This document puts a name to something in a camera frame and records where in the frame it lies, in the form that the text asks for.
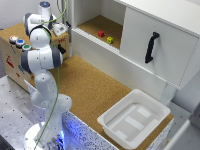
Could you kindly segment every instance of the wooden work surface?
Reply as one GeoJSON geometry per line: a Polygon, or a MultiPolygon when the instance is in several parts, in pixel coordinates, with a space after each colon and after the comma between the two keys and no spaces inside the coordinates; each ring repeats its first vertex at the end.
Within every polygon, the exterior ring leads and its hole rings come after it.
{"type": "Polygon", "coordinates": [[[99,38],[104,42],[107,42],[108,37],[112,37],[114,40],[111,45],[120,49],[122,30],[123,30],[122,25],[114,21],[111,21],[103,16],[98,16],[92,20],[89,20],[83,24],[78,25],[77,27],[99,38]],[[99,37],[98,36],[99,31],[104,31],[105,36],[99,37]]]}
{"type": "MultiPolygon", "coordinates": [[[[57,69],[51,70],[51,73],[57,80],[57,69]]],[[[78,56],[67,59],[60,67],[60,93],[72,98],[73,105],[70,111],[120,150],[123,148],[104,133],[97,118],[129,92],[131,89],[78,56]]],[[[137,150],[145,150],[172,119],[173,115],[170,114],[137,150]]]]}
{"type": "MultiPolygon", "coordinates": [[[[16,24],[14,26],[6,28],[5,30],[0,31],[0,37],[4,39],[5,41],[7,41],[8,43],[10,42],[9,39],[10,39],[10,36],[12,35],[17,35],[19,39],[25,40],[26,42],[25,44],[31,45],[29,37],[26,35],[25,27],[23,23],[16,24]]],[[[51,30],[51,35],[52,35],[53,41],[56,41],[58,39],[61,39],[64,36],[68,36],[68,33],[63,33],[60,36],[56,37],[53,31],[51,30]]]]}

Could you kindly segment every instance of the plastic tub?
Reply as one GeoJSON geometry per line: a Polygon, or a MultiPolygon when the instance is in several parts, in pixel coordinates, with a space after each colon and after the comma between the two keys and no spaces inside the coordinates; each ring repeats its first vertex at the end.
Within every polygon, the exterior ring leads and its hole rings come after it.
{"type": "Polygon", "coordinates": [[[125,149],[136,149],[169,115],[170,109],[140,90],[133,90],[97,120],[125,149]]]}

